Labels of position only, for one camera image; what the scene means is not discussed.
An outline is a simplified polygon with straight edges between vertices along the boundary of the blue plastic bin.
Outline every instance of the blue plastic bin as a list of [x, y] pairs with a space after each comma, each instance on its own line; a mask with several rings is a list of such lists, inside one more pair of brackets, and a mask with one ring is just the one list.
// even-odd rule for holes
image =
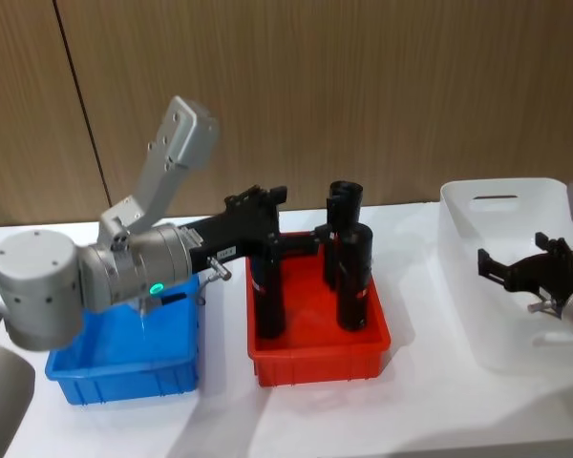
[[[192, 297], [199, 285], [195, 276], [161, 295]], [[49, 354], [45, 373], [76, 406], [165, 396], [196, 388], [198, 353], [198, 311], [192, 299], [144, 318], [124, 304], [101, 314], [86, 312], [81, 335]]]

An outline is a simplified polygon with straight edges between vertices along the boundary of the green indicator light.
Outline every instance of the green indicator light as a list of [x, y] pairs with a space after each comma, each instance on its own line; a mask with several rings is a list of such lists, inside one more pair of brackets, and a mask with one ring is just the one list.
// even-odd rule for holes
[[151, 289], [149, 289], [149, 293], [151, 294], [159, 294], [161, 291], [163, 291], [163, 283], [155, 283], [151, 286]]

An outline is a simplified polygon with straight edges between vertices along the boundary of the gray robot arm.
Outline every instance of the gray robot arm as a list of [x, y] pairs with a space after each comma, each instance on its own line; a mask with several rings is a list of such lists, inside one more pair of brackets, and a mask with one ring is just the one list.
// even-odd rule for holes
[[[153, 227], [190, 170], [202, 167], [219, 128], [203, 107], [175, 97], [149, 144], [136, 191], [105, 212], [97, 243], [77, 247], [66, 236], [26, 231], [0, 243], [0, 321], [30, 350], [69, 344], [83, 309], [148, 297], [154, 283], [186, 281], [188, 250], [200, 244], [186, 228]], [[19, 428], [34, 391], [34, 370], [0, 347], [0, 457]]]
[[[207, 161], [218, 132], [206, 109], [175, 97], [149, 144], [136, 191], [101, 216], [96, 243], [76, 246], [47, 230], [0, 243], [0, 320], [15, 344], [36, 351], [66, 346], [81, 331], [84, 309], [130, 302], [149, 311], [169, 303], [154, 292], [202, 270], [214, 270], [209, 280], [228, 280], [223, 262], [236, 258], [316, 253], [329, 236], [324, 226], [297, 237], [280, 234], [284, 187], [253, 186], [226, 198], [224, 212], [214, 217], [154, 225], [188, 172]], [[33, 380], [28, 363], [0, 348], [0, 456], [32, 398]]]

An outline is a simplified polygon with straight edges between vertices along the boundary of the bin handle cutout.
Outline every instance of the bin handle cutout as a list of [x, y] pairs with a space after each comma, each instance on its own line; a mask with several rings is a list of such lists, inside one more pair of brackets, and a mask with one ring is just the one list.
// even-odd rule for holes
[[513, 194], [476, 196], [469, 202], [469, 208], [474, 212], [514, 212], [518, 207], [518, 196]]

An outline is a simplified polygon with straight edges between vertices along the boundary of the white label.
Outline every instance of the white label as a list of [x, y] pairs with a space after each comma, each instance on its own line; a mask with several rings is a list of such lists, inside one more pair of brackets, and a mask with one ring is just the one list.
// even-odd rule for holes
[[225, 248], [224, 250], [221, 250], [219, 253], [217, 253], [217, 260], [223, 260], [235, 254], [236, 254], [236, 247], [230, 246], [229, 248]]

